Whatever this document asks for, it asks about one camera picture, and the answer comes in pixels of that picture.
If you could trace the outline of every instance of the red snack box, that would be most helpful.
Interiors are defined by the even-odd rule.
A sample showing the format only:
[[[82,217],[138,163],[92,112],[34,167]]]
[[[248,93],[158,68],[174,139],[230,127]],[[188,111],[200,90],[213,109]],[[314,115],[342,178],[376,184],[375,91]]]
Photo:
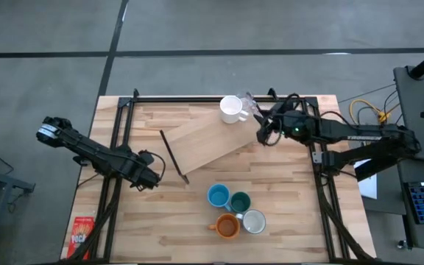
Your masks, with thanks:
[[[73,255],[76,248],[83,243],[88,237],[89,233],[94,227],[94,217],[90,216],[78,216],[74,218],[73,230],[71,231],[70,244],[68,245],[68,253],[66,255],[69,258]],[[89,251],[85,254],[83,259],[88,259]]]

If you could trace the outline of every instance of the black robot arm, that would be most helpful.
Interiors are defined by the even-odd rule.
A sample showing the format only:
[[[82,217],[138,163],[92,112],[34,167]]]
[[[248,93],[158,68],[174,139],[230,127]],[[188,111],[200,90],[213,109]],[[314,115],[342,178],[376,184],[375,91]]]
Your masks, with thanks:
[[[79,156],[73,160],[80,165],[89,160],[96,172],[105,177],[120,176],[139,190],[158,186],[161,177],[148,168],[153,163],[152,155],[146,151],[137,154],[125,145],[111,150],[73,129],[68,119],[46,117],[37,132],[37,139],[51,147],[64,146]]]
[[[413,131],[395,124],[352,125],[311,116],[298,110],[290,99],[276,103],[270,110],[261,110],[255,115],[261,124],[256,136],[263,145],[276,144],[280,136],[292,138],[301,144],[335,144],[339,141],[371,141],[371,144],[345,152],[314,152],[312,159],[321,163],[322,173],[338,175],[341,169],[359,160],[371,159],[356,169],[358,180],[395,165],[400,159],[413,157],[420,151],[420,144]],[[272,142],[271,135],[278,135]]]

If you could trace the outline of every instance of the white mug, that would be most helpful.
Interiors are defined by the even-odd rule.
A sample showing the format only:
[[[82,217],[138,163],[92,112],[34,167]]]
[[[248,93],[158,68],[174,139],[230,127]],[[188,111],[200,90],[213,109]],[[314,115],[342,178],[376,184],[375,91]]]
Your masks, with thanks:
[[[248,210],[244,213],[237,213],[236,218],[243,223],[243,228],[249,233],[261,233],[266,227],[266,217],[258,210]]]
[[[220,117],[228,124],[246,121],[248,112],[242,110],[243,102],[236,96],[226,96],[220,101]]]

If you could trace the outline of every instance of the wooden table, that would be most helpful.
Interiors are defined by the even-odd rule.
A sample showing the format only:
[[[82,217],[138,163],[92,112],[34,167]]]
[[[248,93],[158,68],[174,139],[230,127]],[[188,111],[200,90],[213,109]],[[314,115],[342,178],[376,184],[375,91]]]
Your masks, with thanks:
[[[339,111],[334,95],[317,97],[321,113]],[[102,96],[96,108],[91,138],[106,146],[110,143],[117,101],[118,96]],[[127,182],[122,186],[111,261],[327,261],[314,173],[307,147],[284,138],[274,147],[264,147],[254,142],[189,173],[190,185],[186,185],[177,175],[159,131],[185,124],[217,107],[217,103],[135,105],[130,147],[134,152],[148,149],[163,156],[166,173],[160,186],[152,191],[138,192],[135,188],[129,188]],[[332,115],[325,117],[336,119]],[[347,148],[345,142],[329,147],[340,151]],[[159,161],[152,164],[157,172],[161,166]],[[83,169],[79,181],[92,175],[93,169]],[[208,187],[214,183],[224,183],[231,192],[246,191],[252,199],[252,208],[266,215],[265,231],[259,235],[241,231],[237,239],[228,241],[207,230],[207,225],[213,224],[225,212],[210,206],[206,200]],[[335,178],[335,183],[344,224],[364,250],[375,256],[356,179],[341,174]],[[98,177],[77,191],[62,258],[66,256],[74,217],[96,215],[101,186],[102,177]],[[341,257],[334,227],[332,232],[336,254]],[[104,235],[105,232],[101,235],[98,255],[104,249]]]

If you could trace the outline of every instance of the gray floor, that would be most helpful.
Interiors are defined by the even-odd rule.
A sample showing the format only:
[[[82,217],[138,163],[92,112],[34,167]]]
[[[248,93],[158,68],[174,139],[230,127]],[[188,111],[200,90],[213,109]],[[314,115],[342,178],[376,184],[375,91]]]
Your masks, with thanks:
[[[0,52],[108,51],[120,0],[0,0]],[[424,1],[131,0],[119,51],[176,49],[423,48]],[[392,69],[424,54],[116,58],[107,95],[336,94],[340,100],[393,83]],[[45,116],[88,133],[105,58],[0,59],[0,155],[37,183],[0,229],[0,264],[56,261],[79,167],[35,139]],[[361,98],[383,107],[395,88]],[[349,118],[350,101],[340,109]],[[396,109],[391,116],[400,115]],[[361,122],[374,123],[370,111]],[[399,216],[367,212],[379,258],[424,264],[400,251]]]

